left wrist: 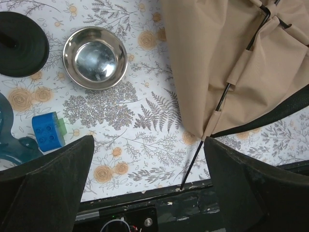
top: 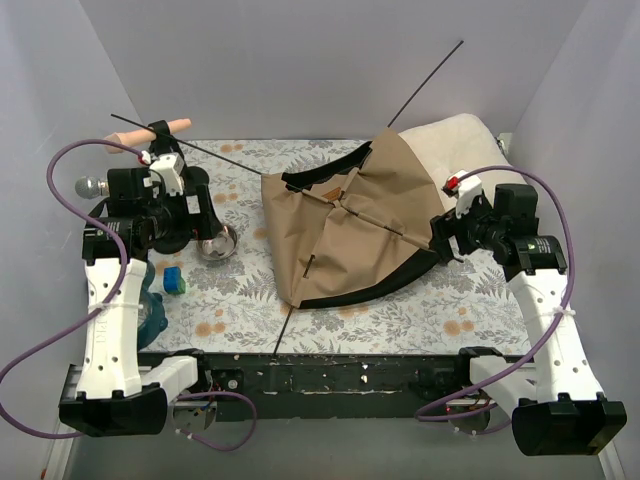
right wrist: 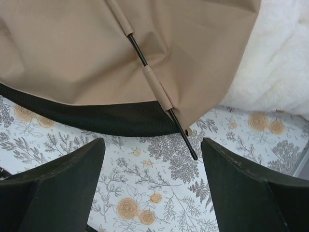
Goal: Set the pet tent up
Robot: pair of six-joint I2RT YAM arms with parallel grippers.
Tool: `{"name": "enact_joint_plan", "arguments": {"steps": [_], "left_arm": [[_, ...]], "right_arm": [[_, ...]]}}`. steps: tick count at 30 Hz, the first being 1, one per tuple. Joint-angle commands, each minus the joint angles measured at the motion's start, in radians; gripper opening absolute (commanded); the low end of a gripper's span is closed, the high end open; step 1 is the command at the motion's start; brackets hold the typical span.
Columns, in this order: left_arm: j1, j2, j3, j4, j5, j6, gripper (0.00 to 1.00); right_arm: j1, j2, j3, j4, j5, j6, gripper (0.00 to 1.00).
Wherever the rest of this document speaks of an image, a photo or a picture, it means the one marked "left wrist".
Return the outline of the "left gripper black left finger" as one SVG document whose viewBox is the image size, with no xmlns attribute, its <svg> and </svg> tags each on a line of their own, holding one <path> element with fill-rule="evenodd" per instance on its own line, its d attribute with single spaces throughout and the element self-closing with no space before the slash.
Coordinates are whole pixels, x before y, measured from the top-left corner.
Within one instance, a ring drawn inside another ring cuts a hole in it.
<svg viewBox="0 0 309 232">
<path fill-rule="evenodd" d="M 2 232 L 71 232 L 94 154 L 84 136 L 0 173 Z"/>
</svg>

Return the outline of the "beige fabric pet tent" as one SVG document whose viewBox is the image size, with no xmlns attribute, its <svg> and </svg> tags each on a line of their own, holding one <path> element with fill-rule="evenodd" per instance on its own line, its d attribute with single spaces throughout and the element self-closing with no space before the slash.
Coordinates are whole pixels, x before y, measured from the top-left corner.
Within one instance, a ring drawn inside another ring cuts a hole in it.
<svg viewBox="0 0 309 232">
<path fill-rule="evenodd" d="M 268 125 L 309 104 L 306 0 L 164 0 L 184 128 L 197 138 Z"/>
</svg>

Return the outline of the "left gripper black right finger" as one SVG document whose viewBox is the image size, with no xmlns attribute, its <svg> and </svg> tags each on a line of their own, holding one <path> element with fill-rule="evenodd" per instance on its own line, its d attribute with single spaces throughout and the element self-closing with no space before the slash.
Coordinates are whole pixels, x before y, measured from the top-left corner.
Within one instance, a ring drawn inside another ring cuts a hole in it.
<svg viewBox="0 0 309 232">
<path fill-rule="evenodd" d="M 272 166 L 207 138 L 204 152 L 228 232 L 307 232 L 309 162 Z"/>
</svg>

